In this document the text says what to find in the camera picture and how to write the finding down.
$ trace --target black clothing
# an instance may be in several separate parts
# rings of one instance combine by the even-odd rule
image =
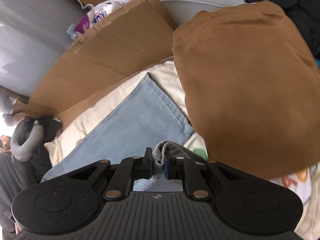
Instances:
[[[320,57],[320,0],[269,0],[294,22],[315,57]]]

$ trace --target black plastic device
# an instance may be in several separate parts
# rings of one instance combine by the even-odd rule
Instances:
[[[90,164],[30,187],[14,199],[13,216],[28,240],[298,240],[300,198],[289,189],[223,163],[165,157],[167,179],[183,192],[133,192],[150,179],[144,157]]]

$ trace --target white fabric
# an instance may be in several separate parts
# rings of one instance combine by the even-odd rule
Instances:
[[[299,196],[303,204],[307,203],[311,196],[311,176],[309,168],[278,179],[271,179],[270,181],[292,190]]]
[[[172,98],[181,111],[188,116],[184,103],[185,94],[174,63],[167,61],[164,64],[153,66],[121,84],[95,106],[87,109],[77,117],[55,141],[46,143],[50,160],[53,166],[66,157],[76,146],[77,141],[84,138],[94,127],[99,124],[117,105],[119,105],[137,86],[140,80],[149,72],[164,91]],[[185,147],[193,150],[201,148],[205,150],[204,140],[194,133],[185,144]]]
[[[137,74],[120,85],[117,89],[101,99],[95,106],[87,109],[77,117],[58,139],[45,144],[49,151],[52,165],[56,165],[66,157],[76,146],[77,141],[84,138],[106,115],[119,105],[136,87],[146,72],[151,73],[181,111],[188,116],[184,103],[185,94],[178,74],[173,62],[167,61],[162,65],[156,65]],[[184,146],[192,151],[195,148],[205,150],[204,140],[197,133],[194,133]],[[318,240],[318,238],[320,238],[320,205],[318,205],[320,197],[320,165],[318,165],[316,173],[312,176],[311,183],[312,193],[310,200],[307,201],[304,206],[303,216],[295,232],[305,240]]]
[[[295,233],[305,240],[320,238],[320,163],[316,173],[311,177],[311,196],[304,205],[303,215],[296,227]]]

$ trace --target ribbed black surface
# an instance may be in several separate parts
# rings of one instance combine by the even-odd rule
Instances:
[[[39,236],[23,232],[18,240],[298,240],[292,232],[278,236],[248,236],[229,228],[207,203],[186,198],[183,192],[132,192],[120,202],[105,205],[100,215],[76,232]]]

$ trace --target colorful packaging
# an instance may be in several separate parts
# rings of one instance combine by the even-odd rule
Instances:
[[[99,3],[87,15],[76,25],[74,33],[77,36],[84,34],[93,25],[97,24],[103,18],[107,17],[110,13],[120,8],[124,3],[130,0],[108,0],[103,3]]]

